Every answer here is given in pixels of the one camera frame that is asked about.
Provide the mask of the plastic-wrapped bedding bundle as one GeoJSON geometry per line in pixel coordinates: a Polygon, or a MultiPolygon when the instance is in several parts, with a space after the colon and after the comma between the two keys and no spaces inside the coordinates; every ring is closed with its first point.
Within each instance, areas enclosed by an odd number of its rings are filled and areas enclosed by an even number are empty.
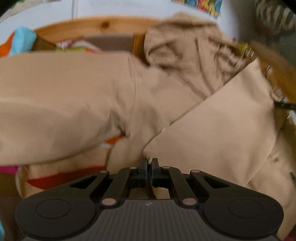
{"type": "Polygon", "coordinates": [[[295,65],[295,13],[282,1],[255,1],[259,34],[295,65]]]}

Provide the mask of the colourful floral wall poster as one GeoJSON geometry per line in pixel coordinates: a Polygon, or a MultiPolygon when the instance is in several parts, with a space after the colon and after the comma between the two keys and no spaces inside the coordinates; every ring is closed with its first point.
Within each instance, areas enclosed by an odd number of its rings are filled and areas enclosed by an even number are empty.
{"type": "Polygon", "coordinates": [[[218,18],[221,12],[222,0],[173,0],[173,3],[190,6],[206,11],[210,16],[218,18]]]}

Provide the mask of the white wall pipe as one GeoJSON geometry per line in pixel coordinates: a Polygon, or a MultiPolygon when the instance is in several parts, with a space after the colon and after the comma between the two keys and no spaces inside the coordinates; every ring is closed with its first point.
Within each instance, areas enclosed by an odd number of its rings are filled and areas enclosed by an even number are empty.
{"type": "Polygon", "coordinates": [[[72,19],[75,19],[78,16],[78,3],[79,3],[79,0],[72,1],[72,10],[71,10],[71,18],[72,19]]]}

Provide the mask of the wooden bed frame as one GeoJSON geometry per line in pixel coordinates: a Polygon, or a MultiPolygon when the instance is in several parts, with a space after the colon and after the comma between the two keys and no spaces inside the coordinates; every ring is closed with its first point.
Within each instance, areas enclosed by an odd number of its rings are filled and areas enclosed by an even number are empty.
{"type": "MultiPolygon", "coordinates": [[[[41,38],[52,42],[97,34],[131,34],[133,36],[132,52],[140,59],[144,56],[144,35],[150,26],[160,22],[158,19],[140,16],[95,16],[62,21],[40,27],[35,30],[41,38]]],[[[267,79],[276,91],[283,93],[287,99],[295,103],[295,66],[291,65],[279,54],[266,46],[251,41],[244,54],[247,58],[260,59],[263,73],[271,67],[273,72],[267,79]]]]}

